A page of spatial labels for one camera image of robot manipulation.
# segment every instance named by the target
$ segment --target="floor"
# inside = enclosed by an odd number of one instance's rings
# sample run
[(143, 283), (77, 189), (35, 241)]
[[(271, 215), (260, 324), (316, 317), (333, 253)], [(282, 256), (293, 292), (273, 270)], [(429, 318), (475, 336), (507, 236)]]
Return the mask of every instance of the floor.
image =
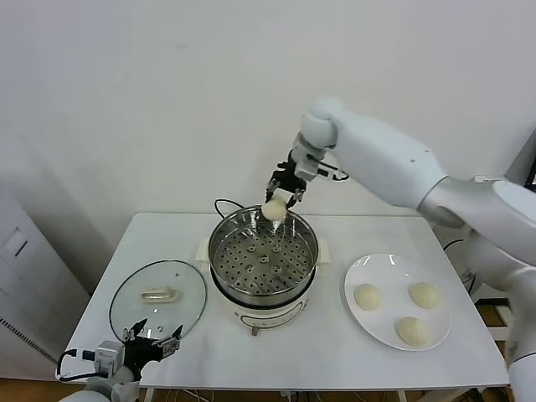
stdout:
[[(479, 306), (478, 311), (489, 327), (501, 327), (503, 322), (492, 306)], [(497, 343), (504, 354), (504, 343)], [(67, 395), (82, 389), (83, 385), (61, 384), (46, 381), (23, 381), (0, 379), (0, 401), (2, 402), (57, 402)], [(406, 392), (408, 402), (415, 402), (424, 391)], [(153, 402), (285, 402), (279, 392), (249, 391), (200, 391), (196, 396), (184, 390), (157, 389)], [(487, 389), (482, 393), (467, 393), (456, 402), (503, 402), (514, 401), (510, 389)], [(292, 402), (398, 402), (395, 392), (301, 392), (292, 396)]]

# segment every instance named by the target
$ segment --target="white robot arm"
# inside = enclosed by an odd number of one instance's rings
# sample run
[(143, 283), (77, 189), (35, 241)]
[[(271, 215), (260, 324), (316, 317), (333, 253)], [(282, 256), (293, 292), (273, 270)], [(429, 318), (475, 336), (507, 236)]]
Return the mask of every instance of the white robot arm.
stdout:
[(434, 221), (472, 228), (470, 267), (488, 285), (507, 291), (515, 317), (508, 364), (516, 400), (533, 400), (536, 378), (536, 194), (516, 184), (469, 183), (447, 176), (425, 145), (374, 118), (358, 116), (340, 100), (320, 100), (304, 114), (276, 188), (301, 200), (330, 152), (349, 177), (389, 204)]

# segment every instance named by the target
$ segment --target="steamed bun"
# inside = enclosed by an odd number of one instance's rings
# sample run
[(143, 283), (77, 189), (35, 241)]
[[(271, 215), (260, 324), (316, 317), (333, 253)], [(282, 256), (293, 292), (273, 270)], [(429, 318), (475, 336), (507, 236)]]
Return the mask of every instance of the steamed bun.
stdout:
[(382, 295), (378, 287), (365, 283), (353, 291), (355, 301), (361, 308), (367, 311), (378, 310), (382, 305)]
[(428, 282), (414, 283), (410, 286), (410, 297), (422, 308), (436, 308), (441, 303), (441, 294), (437, 288)]

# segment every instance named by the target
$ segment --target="power cord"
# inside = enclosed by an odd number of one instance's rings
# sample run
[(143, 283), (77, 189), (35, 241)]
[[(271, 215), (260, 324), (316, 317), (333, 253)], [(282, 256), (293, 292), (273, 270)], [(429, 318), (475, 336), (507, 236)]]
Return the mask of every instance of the power cord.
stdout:
[(450, 246), (452, 246), (452, 245), (454, 245), (456, 243), (460, 243), (461, 241), (463, 241), (463, 239), (456, 239), (456, 240), (451, 241), (450, 243), (447, 243), (447, 245), (445, 247), (443, 247), (443, 251), (445, 251)]
[(217, 198), (214, 200), (214, 209), (216, 210), (216, 213), (221, 217), (221, 219), (224, 219), (225, 216), (221, 213), (221, 211), (218, 208), (218, 203), (227, 203), (227, 204), (233, 204), (235, 207), (243, 208), (244, 206), (238, 204), (236, 201), (233, 201), (232, 199), (227, 198)]
[[(443, 247), (443, 251), (445, 251), (446, 249), (448, 249), (450, 246), (452, 245), (455, 245), (456, 243), (460, 243), (464, 241), (464, 239), (456, 239), (456, 240), (453, 240), (449, 243), (446, 244), (445, 247)], [(473, 274), (472, 272), (470, 272), (469, 270), (466, 271), (466, 273), (462, 274), (461, 275), (462, 277), (463, 276), (466, 276), (466, 279), (462, 279), (461, 282), (463, 283), (463, 286), (467, 289), (467, 283), (469, 283), (469, 281), (471, 282), (471, 285), (469, 285), (469, 289), (467, 290), (467, 293), (469, 293), (469, 295), (471, 295), (471, 292), (472, 292), (472, 288), (475, 286), (475, 281), (477, 280), (477, 275), (476, 274)]]
[(363, 396), (361, 396), (360, 394), (358, 394), (356, 391), (352, 391), (352, 392), (353, 392), (353, 394), (354, 394), (355, 396), (358, 397), (358, 399), (359, 399), (361, 402), (367, 402), (367, 400), (366, 400)]
[(333, 174), (333, 177), (332, 177), (332, 180), (334, 182), (344, 182), (346, 180), (348, 180), (350, 178), (350, 176), (348, 175), (348, 173), (346, 172), (343, 172), (339, 167), (336, 167), (336, 166), (333, 166), (333, 165), (330, 165), (330, 164), (327, 164), (327, 163), (324, 163), (322, 161), (319, 161), (318, 159), (316, 159), (313, 155), (307, 155), (307, 158), (311, 159), (312, 161), (318, 163), (320, 166), (324, 166), (325, 168), (328, 168), (328, 169), (332, 169), (332, 170), (336, 170), (336, 171), (339, 171), (341, 172), (342, 174), (344, 174), (344, 177), (342, 178), (338, 178), (335, 174)]
[[(86, 373), (86, 374), (77, 374), (77, 375), (73, 375), (70, 377), (62, 377), (61, 376), (61, 364), (64, 361), (64, 357), (70, 356), (72, 358), (75, 358), (77, 352), (78, 351), (76, 349), (69, 349), (69, 350), (64, 351), (59, 356), (58, 365), (56, 366), (56, 379), (58, 381), (62, 383), (67, 383), (69, 381), (74, 381), (76, 379), (88, 379), (90, 377), (102, 377), (105, 379), (106, 377), (108, 377), (108, 375), (104, 373)], [(84, 360), (95, 360), (95, 353), (85, 350), (82, 352), (82, 357), (84, 358)]]

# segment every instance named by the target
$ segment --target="table leg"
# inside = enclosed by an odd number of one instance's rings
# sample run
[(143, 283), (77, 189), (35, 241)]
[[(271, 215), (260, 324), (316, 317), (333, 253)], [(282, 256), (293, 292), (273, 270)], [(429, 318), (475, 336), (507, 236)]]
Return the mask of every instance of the table leg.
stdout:
[(154, 394), (154, 388), (148, 387), (147, 392), (145, 393), (145, 398), (143, 402), (152, 402), (152, 395)]
[(396, 393), (399, 396), (399, 402), (408, 402), (408, 399), (405, 397), (405, 391), (403, 389), (399, 389), (396, 391)]
[(451, 402), (458, 396), (464, 395), (469, 389), (438, 389), (436, 391), (430, 391), (425, 396), (419, 398), (417, 402)]

